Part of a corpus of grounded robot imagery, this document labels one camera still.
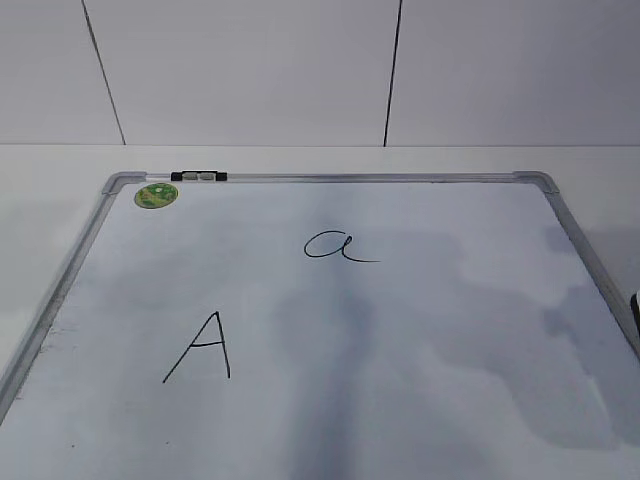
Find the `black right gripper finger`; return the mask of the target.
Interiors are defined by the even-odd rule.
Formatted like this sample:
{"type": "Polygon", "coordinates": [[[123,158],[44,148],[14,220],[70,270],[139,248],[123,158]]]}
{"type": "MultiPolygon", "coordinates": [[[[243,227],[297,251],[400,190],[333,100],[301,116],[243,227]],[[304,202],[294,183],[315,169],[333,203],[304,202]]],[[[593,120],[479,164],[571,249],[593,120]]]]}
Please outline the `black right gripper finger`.
{"type": "Polygon", "coordinates": [[[630,308],[631,317],[632,317],[631,344],[635,354],[639,356],[640,355],[640,349],[639,349],[640,311],[639,311],[639,293],[638,292],[635,292],[631,295],[629,300],[629,308],[630,308]]]}

